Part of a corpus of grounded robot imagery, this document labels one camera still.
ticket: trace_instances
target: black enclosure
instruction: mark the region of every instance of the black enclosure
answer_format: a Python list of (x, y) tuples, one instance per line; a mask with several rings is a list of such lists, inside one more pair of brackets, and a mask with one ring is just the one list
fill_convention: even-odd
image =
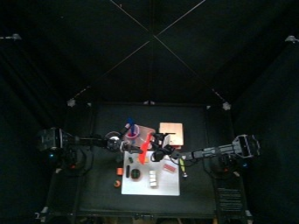
[[(95, 191), (108, 175), (96, 171), (96, 148), (88, 177), (98, 181), (53, 177), (37, 131), (103, 135), (131, 115), (155, 129), (162, 120), (184, 123), (186, 149), (258, 135), (260, 157), (242, 181), (247, 209), (255, 223), (299, 223), (298, 39), (296, 0), (0, 1), (0, 223), (39, 223), (47, 200), (63, 214), (75, 203), (82, 213), (107, 216), (215, 217), (204, 175), (182, 184), (194, 194), (171, 199), (182, 213), (159, 197), (148, 198), (151, 209), (123, 211), (123, 200), (140, 199)], [(192, 175), (203, 172), (196, 167)]]

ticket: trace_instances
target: black floor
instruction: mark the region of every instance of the black floor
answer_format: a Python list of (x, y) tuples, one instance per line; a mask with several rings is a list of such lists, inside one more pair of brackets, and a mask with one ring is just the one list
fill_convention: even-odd
[[(230, 112), (220, 107), (207, 109), (203, 106), (100, 104), (94, 106), (94, 109), (72, 108), (66, 129), (75, 135), (88, 135), (92, 132), (104, 136), (110, 131), (120, 131), (128, 117), (132, 117), (138, 124), (156, 130), (160, 122), (182, 123), (183, 151), (230, 144), (234, 139)], [(62, 176), (60, 183), (55, 187), (52, 210), (78, 214), (103, 214), (103, 216), (143, 214), (155, 217), (215, 216), (211, 177), (203, 170), (202, 162), (187, 168), (188, 178), (180, 179), (180, 196), (123, 195), (122, 189), (114, 187), (116, 168), (122, 166), (116, 162), (118, 153), (98, 147), (92, 147), (92, 150), (95, 155), (92, 170), (80, 179), (80, 189), (78, 179)]]

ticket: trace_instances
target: wooden block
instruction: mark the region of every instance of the wooden block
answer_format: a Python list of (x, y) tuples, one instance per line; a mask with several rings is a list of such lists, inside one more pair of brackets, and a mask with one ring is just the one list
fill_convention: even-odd
[(183, 145), (183, 124), (179, 122), (160, 122), (160, 133), (171, 134), (170, 145)]

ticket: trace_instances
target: pink object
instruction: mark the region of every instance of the pink object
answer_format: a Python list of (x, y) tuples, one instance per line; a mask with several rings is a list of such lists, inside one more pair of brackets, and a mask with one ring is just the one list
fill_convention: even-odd
[(163, 165), (163, 168), (164, 168), (166, 170), (171, 171), (171, 172), (175, 172), (175, 167), (172, 167), (172, 166), (168, 165), (168, 164), (164, 164), (164, 165)]
[(131, 130), (126, 133), (128, 139), (135, 139), (139, 136), (139, 126), (135, 124), (135, 134), (132, 135)]

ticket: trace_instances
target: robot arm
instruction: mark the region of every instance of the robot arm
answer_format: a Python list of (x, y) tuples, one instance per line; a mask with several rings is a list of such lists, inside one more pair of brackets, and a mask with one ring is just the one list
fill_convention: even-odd
[(259, 155), (259, 143), (255, 136), (242, 135), (235, 138), (232, 144), (211, 147), (202, 150), (180, 153), (171, 145), (163, 148), (155, 147), (154, 161), (159, 162), (164, 155), (171, 158), (182, 158), (183, 160), (212, 158), (223, 155), (232, 155), (238, 158), (252, 158)]

